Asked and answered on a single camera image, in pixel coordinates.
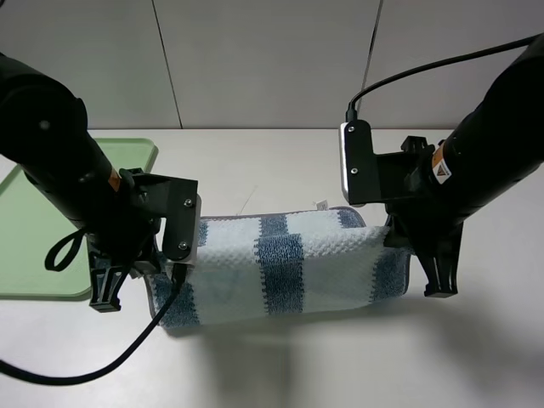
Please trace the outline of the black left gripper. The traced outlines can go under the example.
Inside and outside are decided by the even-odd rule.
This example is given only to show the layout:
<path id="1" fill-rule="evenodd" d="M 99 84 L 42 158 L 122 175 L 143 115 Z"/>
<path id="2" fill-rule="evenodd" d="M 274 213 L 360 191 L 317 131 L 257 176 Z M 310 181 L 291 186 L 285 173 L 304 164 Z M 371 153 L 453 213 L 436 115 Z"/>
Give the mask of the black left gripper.
<path id="1" fill-rule="evenodd" d="M 160 272 L 155 239 L 160 220 L 145 212 L 149 189 L 141 183 L 144 174 L 139 167 L 119 171 L 121 188 L 114 206 L 87 233 L 89 306 L 100 313 L 121 310 L 118 292 L 128 274 Z"/>

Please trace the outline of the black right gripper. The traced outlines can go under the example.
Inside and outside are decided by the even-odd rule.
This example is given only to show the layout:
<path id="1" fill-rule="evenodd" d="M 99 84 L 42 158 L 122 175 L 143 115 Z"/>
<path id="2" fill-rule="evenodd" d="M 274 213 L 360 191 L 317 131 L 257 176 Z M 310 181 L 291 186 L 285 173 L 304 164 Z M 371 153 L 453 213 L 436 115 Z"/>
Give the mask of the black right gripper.
<path id="1" fill-rule="evenodd" d="M 410 247 L 418 255 L 428 280 L 425 297 L 458 293 L 462 223 L 468 217 L 462 158 L 451 139 L 433 145 L 417 136 L 407 137 L 400 153 L 382 158 L 390 228 L 385 245 Z"/>

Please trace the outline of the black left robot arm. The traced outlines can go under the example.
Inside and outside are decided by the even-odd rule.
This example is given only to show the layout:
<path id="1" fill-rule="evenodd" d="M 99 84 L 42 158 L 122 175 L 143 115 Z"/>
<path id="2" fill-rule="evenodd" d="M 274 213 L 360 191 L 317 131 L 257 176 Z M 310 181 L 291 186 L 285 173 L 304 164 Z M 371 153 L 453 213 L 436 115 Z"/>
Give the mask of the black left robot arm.
<path id="1" fill-rule="evenodd" d="M 49 76 L 1 57 L 1 153 L 75 227 L 44 266 L 66 269 L 88 246 L 91 307 L 121 308 L 118 292 L 138 257 L 152 245 L 158 223 L 139 204 L 146 197 L 134 173 L 116 170 L 88 133 L 81 99 Z"/>

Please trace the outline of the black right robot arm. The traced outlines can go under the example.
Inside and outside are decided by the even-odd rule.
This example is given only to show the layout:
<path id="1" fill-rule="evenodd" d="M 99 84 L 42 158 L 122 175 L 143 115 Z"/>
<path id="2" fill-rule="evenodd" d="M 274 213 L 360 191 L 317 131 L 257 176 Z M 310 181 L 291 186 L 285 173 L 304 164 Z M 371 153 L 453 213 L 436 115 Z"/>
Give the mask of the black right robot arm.
<path id="1" fill-rule="evenodd" d="M 483 101 L 405 177 L 388 205 L 427 276 L 424 294 L 457 293 L 464 221 L 543 163 L 543 38 L 492 83 Z"/>

